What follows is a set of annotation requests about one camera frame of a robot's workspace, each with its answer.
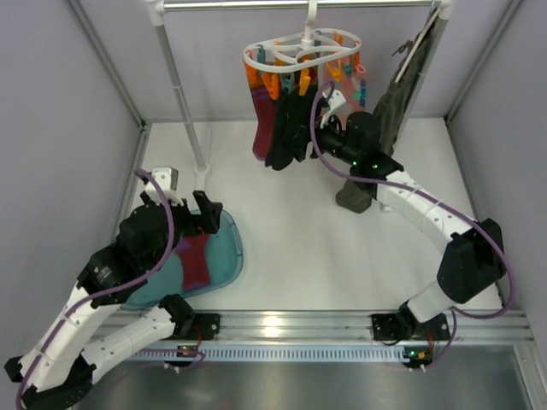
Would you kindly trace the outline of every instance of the white floor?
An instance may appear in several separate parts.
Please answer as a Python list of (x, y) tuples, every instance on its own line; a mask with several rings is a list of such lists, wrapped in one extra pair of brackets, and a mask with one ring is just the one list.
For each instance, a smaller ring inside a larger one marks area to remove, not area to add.
[[(318, 160), (275, 172), (251, 152), (254, 121), (196, 126), (198, 135), (205, 126), (212, 132), (206, 191), (236, 220), (244, 269), (226, 288), (190, 298), (195, 309), (395, 309), (435, 279), (441, 255), (433, 245), (378, 203), (361, 215), (337, 206), (344, 181)], [(425, 189), (471, 214), (441, 119), (410, 120), (395, 158)], [(162, 165), (179, 169), (179, 195), (190, 198), (193, 159), (182, 124), (152, 126), (143, 167)], [(499, 307), (495, 287), (466, 305)]]

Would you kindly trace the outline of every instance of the metal rod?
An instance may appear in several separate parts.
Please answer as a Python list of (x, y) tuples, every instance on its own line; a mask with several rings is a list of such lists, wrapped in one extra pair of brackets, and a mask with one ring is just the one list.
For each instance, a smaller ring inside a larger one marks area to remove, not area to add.
[(435, 56), (435, 51), (437, 50), (438, 45), (441, 42), (441, 38), (443, 37), (444, 29), (446, 28), (447, 24), (448, 20), (437, 18), (437, 22), (435, 23), (435, 27), (433, 28), (432, 43), (429, 46), (429, 51), (427, 52), (424, 65), (418, 72), (418, 80), (416, 81), (416, 85), (412, 90), (412, 93), (410, 94), (409, 102), (407, 102), (406, 109), (404, 110), (403, 121), (401, 122), (401, 126), (399, 127), (398, 135), (401, 135), (403, 133), (404, 127), (409, 120), (409, 116), (412, 114), (412, 109), (414, 108), (416, 100), (418, 99), (418, 95), (420, 94), (420, 89), (424, 84), (424, 80), (426, 79), (427, 70), (429, 69), (429, 66), (431, 66), (431, 62), (433, 60), (433, 57)]
[(507, 28), (509, 27), (509, 24), (515, 16), (517, 15), (518, 11), (521, 9), (522, 4), (525, 2), (525, 0), (513, 0), (509, 6), (506, 8), (505, 12), (503, 13), (503, 16), (501, 20), (497, 23), (496, 30), (491, 35), (490, 39), (488, 40), (488, 43), (486, 44), (485, 49), (482, 53), (480, 53), (479, 59), (475, 62), (473, 65), (473, 69), (471, 73), (467, 76), (467, 80), (463, 87), (460, 89), (460, 93), (456, 97), (456, 100), (454, 103), (452, 103), (452, 106), (450, 107), (450, 110), (448, 114), (446, 115), (446, 122), (451, 122), (454, 117), (456, 116), (458, 109), (461, 107), (463, 99), (468, 94), (469, 89), (471, 88), (471, 85), (474, 83), (474, 81), (479, 76), (479, 73), (482, 70), (482, 67), (485, 65), (486, 61), (490, 58), (492, 52), (496, 48), (496, 46), (499, 44), (502, 35), (506, 32)]
[[(348, 7), (431, 7), (437, 6), (439, 0), (318, 0), (317, 5), (322, 9)], [(168, 11), (197, 11), (197, 10), (242, 10), (242, 9), (306, 9), (308, 0), (240, 0), (206, 3), (163, 3)]]
[(87, 41), (89, 42), (91, 48), (97, 55), (97, 58), (103, 65), (104, 70), (110, 78), (110, 81), (115, 86), (115, 89), (120, 94), (122, 101), (126, 104), (129, 113), (133, 117), (133, 120), (137, 123), (139, 128), (143, 128), (144, 120), (142, 115), (139, 113), (135, 102), (131, 98), (129, 91), (127, 90), (126, 84), (120, 76), (117, 68), (115, 67), (112, 59), (109, 56), (106, 47), (104, 47), (103, 41), (99, 38), (95, 27), (91, 24), (91, 20), (87, 16), (84, 8), (80, 4), (79, 0), (64, 0), (64, 3), (67, 5), (68, 9), (72, 13), (74, 19), (79, 24), (80, 28), (85, 34)]
[(138, 183), (138, 178), (133, 174), (133, 170), (143, 165), (144, 153), (146, 152), (146, 146), (150, 136), (150, 128), (151, 125), (146, 124), (138, 134), (135, 150), (133, 151), (133, 157), (128, 169), (126, 170), (126, 183), (124, 184), (124, 190), (121, 193), (121, 197), (118, 202), (115, 223), (112, 227), (112, 237), (115, 237), (118, 234), (119, 224), (129, 215), (129, 211), (131, 211), (133, 198), (135, 197), (135, 191), (137, 190)]
[(194, 128), (194, 123), (191, 120), (190, 110), (188, 109), (188, 103), (186, 102), (185, 93), (182, 90), (179, 72), (177, 71), (177, 66), (173, 59), (171, 45), (169, 44), (168, 33), (165, 30), (165, 25), (155, 26), (155, 28), (157, 37), (160, 40), (160, 45), (162, 46), (163, 57), (165, 58), (165, 63), (168, 67), (169, 77), (171, 77), (171, 84), (173, 85), (174, 96), (177, 99), (177, 103), (179, 105), (182, 122), (185, 125), (186, 133), (188, 134), (188, 139), (190, 140), (191, 150), (194, 153), (194, 157), (196, 158), (197, 170), (205, 171), (207, 170), (207, 164), (203, 159), (203, 153), (199, 147), (199, 141), (197, 140), (196, 129)]

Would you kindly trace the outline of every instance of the metal floor panel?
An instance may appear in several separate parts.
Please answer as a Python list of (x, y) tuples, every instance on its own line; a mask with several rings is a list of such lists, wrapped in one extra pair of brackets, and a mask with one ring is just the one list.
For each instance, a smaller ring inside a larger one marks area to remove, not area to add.
[(89, 410), (522, 410), (532, 408), (514, 350), (453, 348), (430, 372), (356, 363), (214, 363), (177, 375), (127, 362), (74, 409)]

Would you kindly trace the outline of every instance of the vertical pole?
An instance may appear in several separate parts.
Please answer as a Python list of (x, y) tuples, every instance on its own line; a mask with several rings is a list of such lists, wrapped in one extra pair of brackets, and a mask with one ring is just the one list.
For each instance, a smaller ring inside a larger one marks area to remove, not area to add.
[(513, 21), (513, 19), (518, 14), (524, 2), (525, 0), (512, 0), (509, 3), (509, 6), (506, 8), (505, 12), (503, 13), (502, 19), (497, 23), (496, 30), (494, 31), (494, 33), (491, 35), (490, 39), (488, 40), (488, 43), (486, 44), (485, 49), (480, 54), (479, 59), (474, 63), (473, 70), (467, 76), (467, 80), (465, 84), (463, 85), (463, 87), (460, 89), (460, 93), (456, 97), (456, 100), (452, 103), (452, 106), (450, 107), (450, 111), (445, 117), (447, 123), (451, 123), (451, 121), (456, 116), (458, 109), (462, 105), (463, 99), (468, 94), (468, 91), (473, 85), (473, 82), (479, 76), (482, 70), (482, 67), (490, 58), (492, 52), (499, 44), (500, 40), (503, 37), (503, 34), (508, 29), (511, 21)]
[(163, 16), (156, 11), (156, 0), (145, 0), (149, 5), (150, 18), (152, 19), (152, 24), (156, 29), (156, 35), (162, 47), (163, 58), (167, 65), (169, 71), (169, 77), (171, 78), (171, 84), (174, 89), (174, 96), (179, 105), (180, 115), (182, 117), (182, 122), (185, 125), (186, 133), (188, 134), (188, 139), (190, 140), (191, 150), (194, 153), (196, 158), (196, 166), (198, 172), (206, 172), (209, 167), (203, 159), (203, 153), (199, 147), (199, 142), (197, 140), (196, 129), (194, 128), (194, 123), (191, 120), (190, 110), (188, 109), (188, 103), (186, 102), (185, 93), (182, 90), (182, 84), (180, 83), (179, 72), (177, 71), (177, 66), (173, 59), (173, 52), (171, 50), (171, 45), (169, 44), (168, 33), (165, 30), (165, 22)]

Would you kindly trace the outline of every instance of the red sock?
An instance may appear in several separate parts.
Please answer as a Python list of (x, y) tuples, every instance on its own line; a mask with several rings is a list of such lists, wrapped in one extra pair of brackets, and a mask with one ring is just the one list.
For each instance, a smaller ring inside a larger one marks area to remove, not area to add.
[(264, 85), (251, 88), (250, 95), (258, 118), (253, 153), (258, 161), (265, 161), (274, 134), (275, 101), (272, 100)]
[(175, 251), (184, 271), (182, 290), (190, 291), (203, 288), (211, 283), (209, 268), (205, 260), (205, 245), (209, 240), (209, 235), (185, 237), (185, 240), (191, 245), (191, 248), (180, 253)]

